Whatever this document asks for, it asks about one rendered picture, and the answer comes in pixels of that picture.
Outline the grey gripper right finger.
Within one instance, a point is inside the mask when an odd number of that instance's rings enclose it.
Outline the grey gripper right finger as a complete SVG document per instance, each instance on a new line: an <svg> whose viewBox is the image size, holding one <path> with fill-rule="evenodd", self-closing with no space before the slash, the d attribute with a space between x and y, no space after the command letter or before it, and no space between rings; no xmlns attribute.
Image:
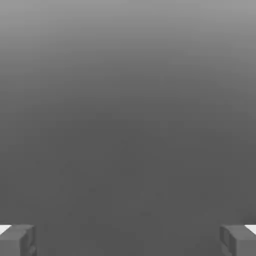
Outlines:
<svg viewBox="0 0 256 256"><path fill-rule="evenodd" d="M223 256L256 256L256 224L222 225L219 240Z"/></svg>

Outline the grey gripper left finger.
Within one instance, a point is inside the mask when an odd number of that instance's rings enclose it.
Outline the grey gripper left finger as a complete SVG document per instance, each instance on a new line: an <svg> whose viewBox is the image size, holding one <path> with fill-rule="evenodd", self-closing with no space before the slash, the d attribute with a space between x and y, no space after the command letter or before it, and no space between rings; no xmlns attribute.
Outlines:
<svg viewBox="0 0 256 256"><path fill-rule="evenodd" d="M37 229L31 224L0 224L0 256L38 256Z"/></svg>

